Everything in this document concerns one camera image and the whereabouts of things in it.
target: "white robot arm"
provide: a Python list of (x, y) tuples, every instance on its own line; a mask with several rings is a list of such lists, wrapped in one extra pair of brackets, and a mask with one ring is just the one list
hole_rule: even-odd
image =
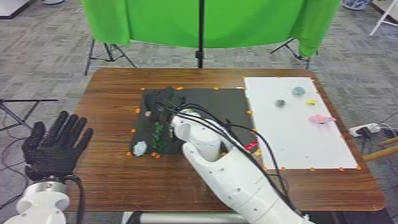
[(6, 224), (65, 224), (65, 209), (70, 206), (68, 186), (57, 181), (33, 184), (17, 204), (17, 215)]
[[(200, 114), (184, 110), (175, 115), (171, 126), (184, 144), (184, 154), (214, 190), (214, 193), (255, 224), (312, 224), (290, 209), (272, 188), (265, 175), (248, 159), (242, 151), (228, 144), (226, 138), (200, 124), (192, 116)], [(221, 157), (221, 142), (228, 146), (228, 154)]]

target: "green screen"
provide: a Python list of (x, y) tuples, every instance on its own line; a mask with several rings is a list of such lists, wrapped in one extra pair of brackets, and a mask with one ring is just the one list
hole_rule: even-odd
[[(340, 0), (207, 0), (205, 47), (256, 46), (294, 37), (312, 56), (338, 6)], [(198, 47), (200, 0), (84, 0), (84, 8), (98, 41)]]

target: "white board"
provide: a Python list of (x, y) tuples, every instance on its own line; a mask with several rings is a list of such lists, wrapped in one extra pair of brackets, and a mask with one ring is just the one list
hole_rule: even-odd
[[(306, 89), (301, 97), (292, 94), (299, 86)], [(271, 143), (280, 166), (287, 169), (356, 168), (336, 123), (310, 122), (313, 115), (331, 116), (313, 80), (304, 77), (251, 77), (246, 78), (246, 88), (255, 127)], [(317, 100), (315, 106), (306, 104), (308, 99)], [(285, 107), (276, 106), (278, 100), (287, 101)], [(260, 148), (265, 166), (274, 168), (264, 142)]]

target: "black glove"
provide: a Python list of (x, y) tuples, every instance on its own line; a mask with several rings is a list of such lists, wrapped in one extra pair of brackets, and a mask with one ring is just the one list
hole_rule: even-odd
[(79, 157), (89, 145), (93, 129), (84, 131), (88, 119), (63, 111), (54, 126), (45, 136), (47, 127), (43, 122), (34, 124), (31, 137), (25, 140), (22, 150), (25, 162), (25, 174), (38, 181), (50, 176), (65, 178), (73, 174)]

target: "wooden table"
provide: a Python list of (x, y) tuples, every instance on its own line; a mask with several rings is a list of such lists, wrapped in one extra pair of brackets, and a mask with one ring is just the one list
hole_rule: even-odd
[[(77, 114), (89, 119), (95, 138), (82, 155), (77, 174), (84, 180), (89, 211), (226, 211), (184, 156), (134, 158), (130, 151), (141, 88), (235, 88), (242, 76), (312, 77), (338, 118), (338, 127), (363, 170), (287, 170), (290, 196), (304, 211), (375, 211), (384, 196), (363, 161), (315, 74), (278, 69), (102, 69), (88, 86)], [(73, 208), (79, 191), (73, 187)]]

